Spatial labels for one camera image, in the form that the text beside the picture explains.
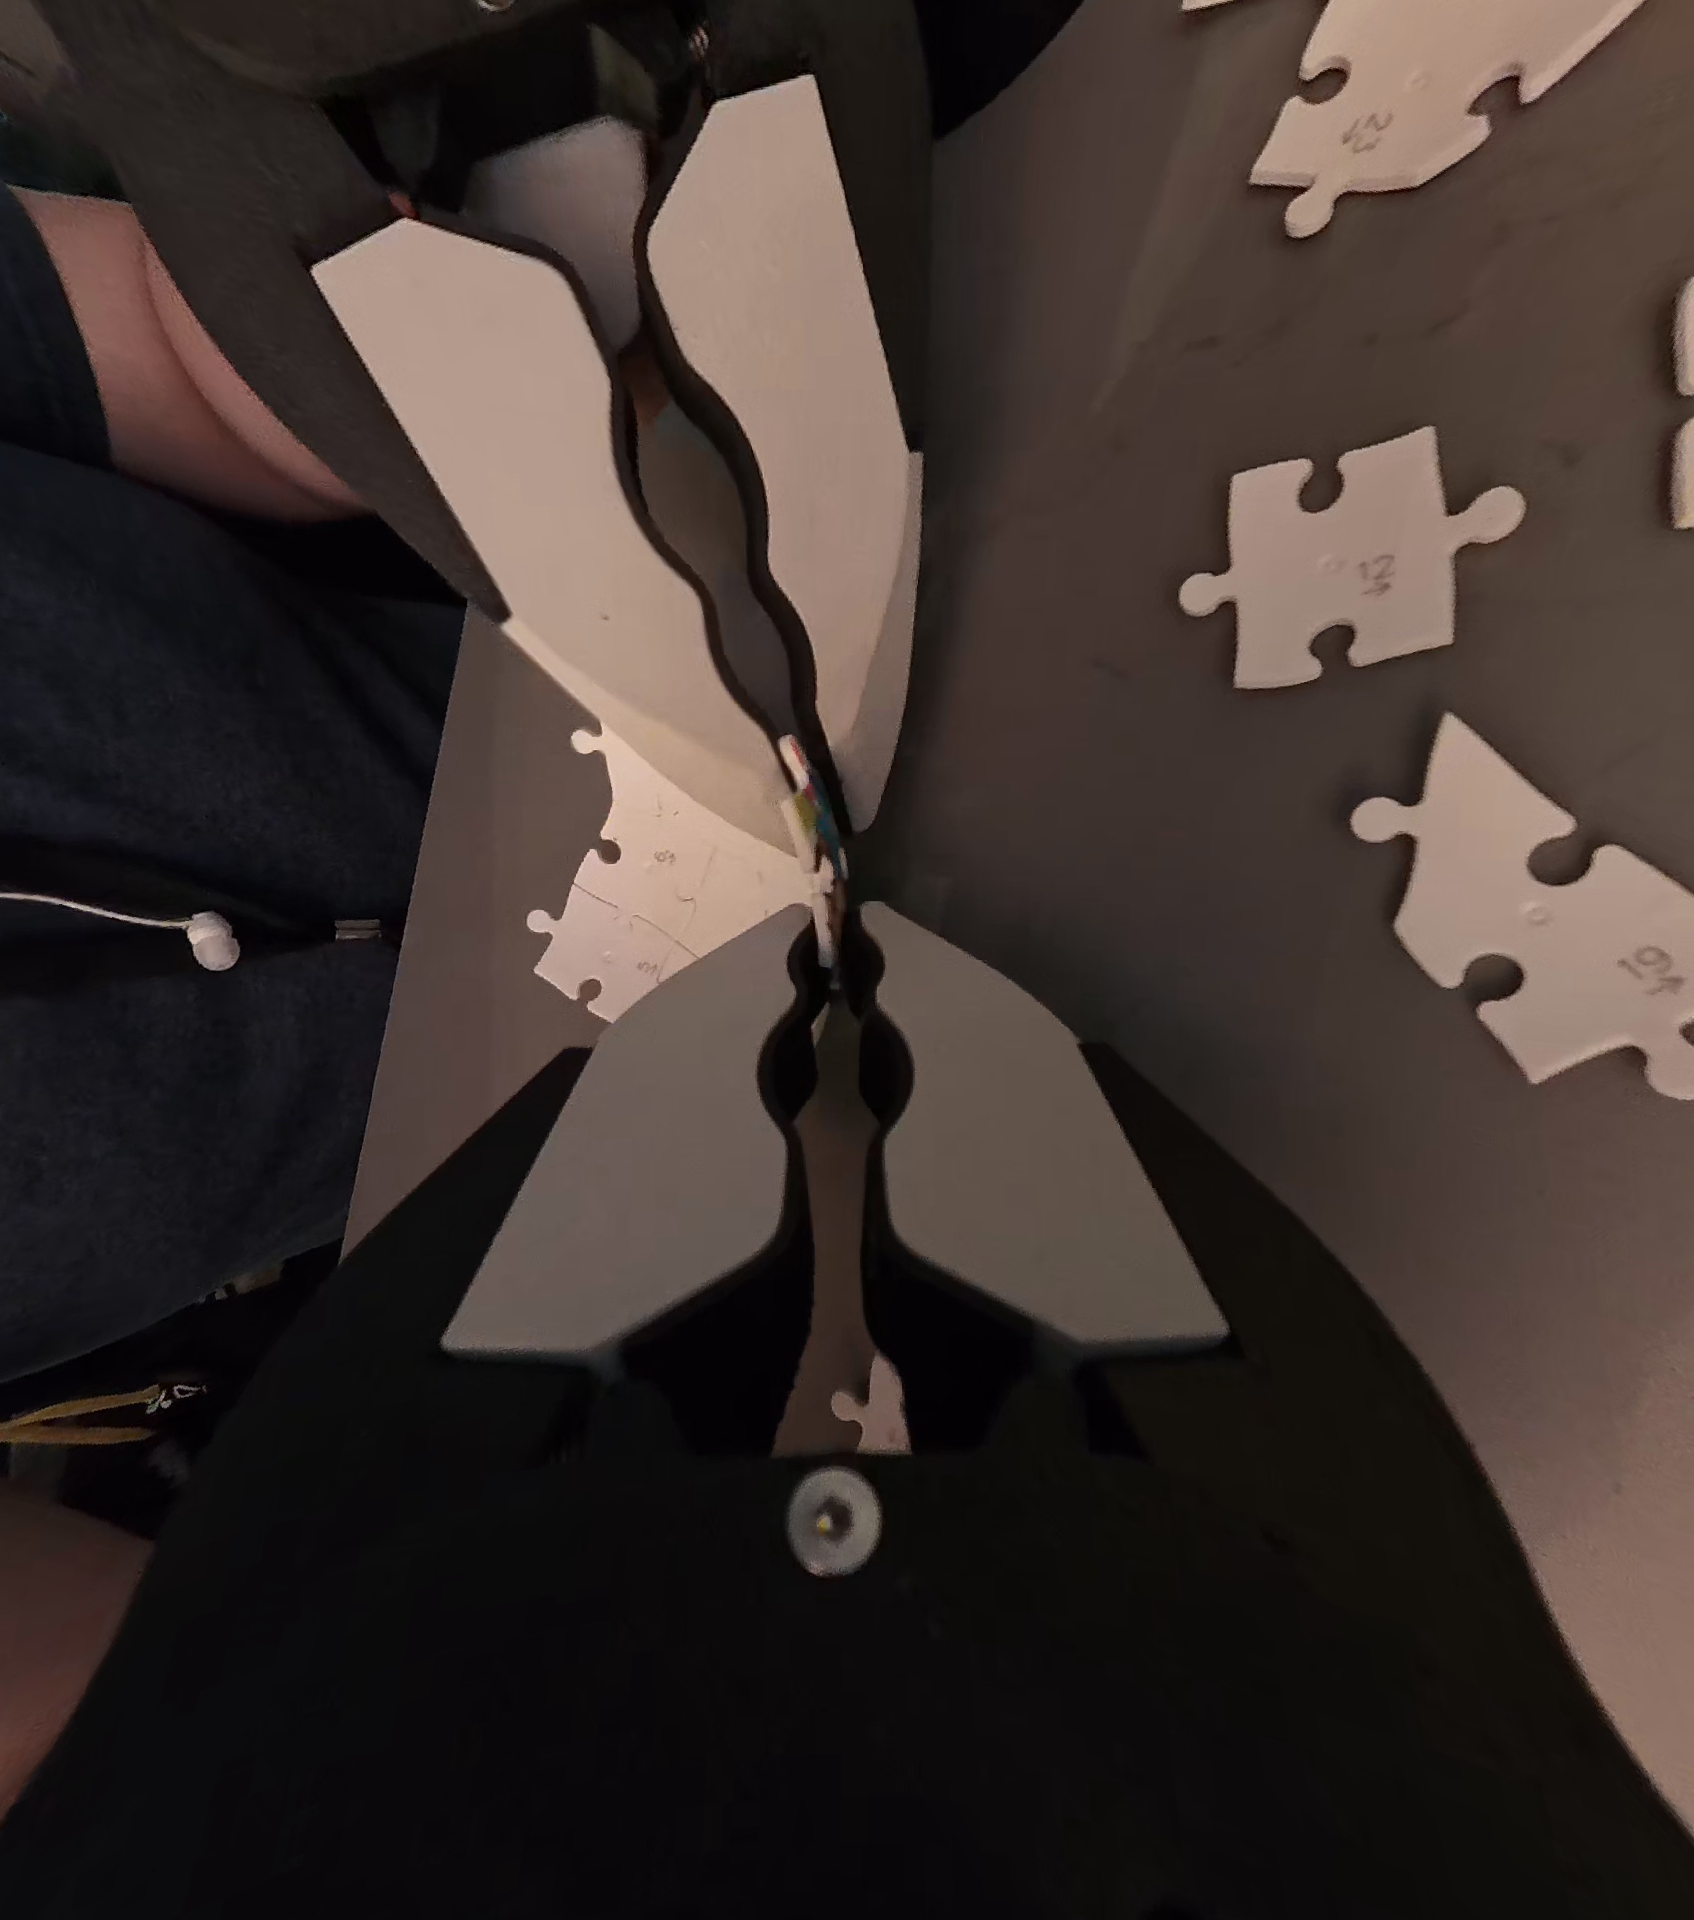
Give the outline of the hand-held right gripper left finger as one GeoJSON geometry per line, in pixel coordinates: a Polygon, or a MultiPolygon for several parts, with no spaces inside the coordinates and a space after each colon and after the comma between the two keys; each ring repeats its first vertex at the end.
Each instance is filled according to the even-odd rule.
{"type": "Polygon", "coordinates": [[[443,1350],[604,1362],[769,1258],[806,1200],[796,1122],[827,998],[815,913],[787,907],[613,1022],[443,1350]]]}

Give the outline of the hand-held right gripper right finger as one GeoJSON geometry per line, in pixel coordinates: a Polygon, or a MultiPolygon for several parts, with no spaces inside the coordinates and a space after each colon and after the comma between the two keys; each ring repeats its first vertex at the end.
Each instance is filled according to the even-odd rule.
{"type": "Polygon", "coordinates": [[[877,1122],[863,1286],[899,1377],[1224,1349],[1224,1312],[1072,1029],[891,904],[859,913],[854,964],[877,1122]]]}

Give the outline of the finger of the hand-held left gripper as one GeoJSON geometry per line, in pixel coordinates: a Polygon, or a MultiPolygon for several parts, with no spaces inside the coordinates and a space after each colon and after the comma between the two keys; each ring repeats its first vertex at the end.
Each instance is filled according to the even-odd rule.
{"type": "MultiPolygon", "coordinates": [[[[682,401],[642,294],[666,394],[682,401]]],[[[732,827],[764,837],[793,788],[778,740],[815,754],[810,677],[755,578],[787,660],[778,732],[730,660],[717,596],[653,516],[635,401],[585,282],[561,255],[449,219],[397,219],[313,281],[499,593],[499,629],[594,722],[732,827]]]]}
{"type": "Polygon", "coordinates": [[[846,834],[880,813],[915,655],[925,452],[911,444],[821,77],[714,98],[639,229],[668,373],[734,465],[746,558],[805,669],[846,834]]]}

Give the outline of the white puzzle piece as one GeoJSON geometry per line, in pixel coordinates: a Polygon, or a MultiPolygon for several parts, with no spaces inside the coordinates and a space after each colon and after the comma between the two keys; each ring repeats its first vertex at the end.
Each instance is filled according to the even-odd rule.
{"type": "Polygon", "coordinates": [[[831,1415],[840,1429],[853,1429],[851,1452],[854,1454],[884,1458],[912,1454],[904,1381],[886,1355],[873,1357],[861,1394],[851,1388],[832,1392],[831,1415]]]}
{"type": "Polygon", "coordinates": [[[845,926],[851,914],[851,861],[824,772],[801,740],[785,732],[778,756],[790,787],[796,840],[810,853],[810,891],[821,964],[840,973],[845,926]]]}

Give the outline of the assembled white puzzle section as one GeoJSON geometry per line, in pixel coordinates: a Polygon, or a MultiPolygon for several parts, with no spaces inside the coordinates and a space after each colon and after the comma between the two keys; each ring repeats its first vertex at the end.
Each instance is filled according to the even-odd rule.
{"type": "Polygon", "coordinates": [[[535,910],[547,939],[535,973],[597,1020],[614,1022],[697,961],[817,898],[817,853],[795,810],[777,843],[737,829],[661,775],[617,732],[578,728],[574,756],[611,780],[598,844],[572,876],[559,914],[535,910]]]}

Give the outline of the scattered loose puzzle pieces group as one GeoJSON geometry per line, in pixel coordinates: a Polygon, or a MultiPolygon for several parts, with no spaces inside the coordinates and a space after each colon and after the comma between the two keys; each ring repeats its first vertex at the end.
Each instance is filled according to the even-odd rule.
{"type": "MultiPolygon", "coordinates": [[[[1292,94],[1249,181],[1291,194],[1284,232],[1322,232],[1342,199],[1422,188],[1489,136],[1479,98],[1517,82],[1532,105],[1640,10],[1605,3],[1324,4],[1298,84],[1341,77],[1328,101],[1292,94]]],[[[1675,375],[1694,398],[1694,278],[1675,306],[1675,375]]],[[[1310,511],[1310,460],[1231,476],[1223,572],[1190,575],[1190,616],[1234,611],[1233,685],[1249,692],[1320,679],[1319,636],[1350,630],[1349,662],[1375,667],[1456,638],[1463,549],[1512,537],[1526,499],[1491,489],[1450,511],[1436,428],[1344,452],[1330,507],[1310,511]]],[[[1694,419],[1675,439],[1670,518],[1694,531],[1694,419]]],[[[1616,1051],[1642,1057],[1649,1087],[1694,1100],[1694,894],[1618,847],[1583,876],[1532,875],[1537,851],[1576,829],[1455,715],[1438,722],[1416,802],[1363,801],[1350,830],[1368,844],[1413,838],[1395,917],[1398,945],[1438,987],[1502,958],[1512,994],[1479,1020],[1535,1087],[1616,1051]]]]}

